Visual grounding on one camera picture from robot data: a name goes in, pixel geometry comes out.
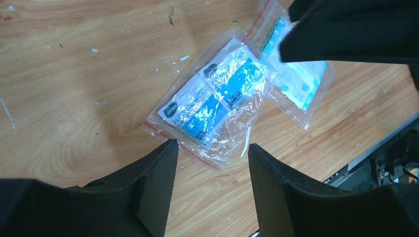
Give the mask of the alcohol wipes plastic bag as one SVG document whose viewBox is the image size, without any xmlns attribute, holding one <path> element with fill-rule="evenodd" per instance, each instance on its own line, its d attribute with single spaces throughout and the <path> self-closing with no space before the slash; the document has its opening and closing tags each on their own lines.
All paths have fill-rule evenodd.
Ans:
<svg viewBox="0 0 419 237">
<path fill-rule="evenodd" d="M 151 111 L 142 129 L 222 170 L 249 143 L 277 71 L 240 28 L 221 32 Z"/>
</svg>

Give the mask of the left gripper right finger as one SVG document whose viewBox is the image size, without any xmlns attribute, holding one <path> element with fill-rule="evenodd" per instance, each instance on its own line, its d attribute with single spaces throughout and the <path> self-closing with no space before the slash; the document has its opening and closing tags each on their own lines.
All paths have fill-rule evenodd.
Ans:
<svg viewBox="0 0 419 237">
<path fill-rule="evenodd" d="M 417 184 L 364 192 L 313 179 L 269 154 L 248 149 L 252 192 L 263 237 L 416 237 Z"/>
</svg>

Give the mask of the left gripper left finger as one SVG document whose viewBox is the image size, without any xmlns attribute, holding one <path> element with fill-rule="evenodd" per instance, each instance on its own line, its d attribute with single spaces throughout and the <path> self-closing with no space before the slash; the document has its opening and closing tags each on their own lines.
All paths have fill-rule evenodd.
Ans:
<svg viewBox="0 0 419 237">
<path fill-rule="evenodd" d="M 0 181 L 3 237 L 162 237 L 178 160 L 169 139 L 145 157 L 87 185 Z"/>
</svg>

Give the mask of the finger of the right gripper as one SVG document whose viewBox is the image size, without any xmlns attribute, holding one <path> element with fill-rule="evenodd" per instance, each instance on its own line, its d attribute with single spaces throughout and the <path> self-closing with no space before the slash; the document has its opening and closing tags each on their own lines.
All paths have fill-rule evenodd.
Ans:
<svg viewBox="0 0 419 237">
<path fill-rule="evenodd" d="M 416 0 L 295 0 L 289 17 L 283 62 L 419 63 Z"/>
</svg>

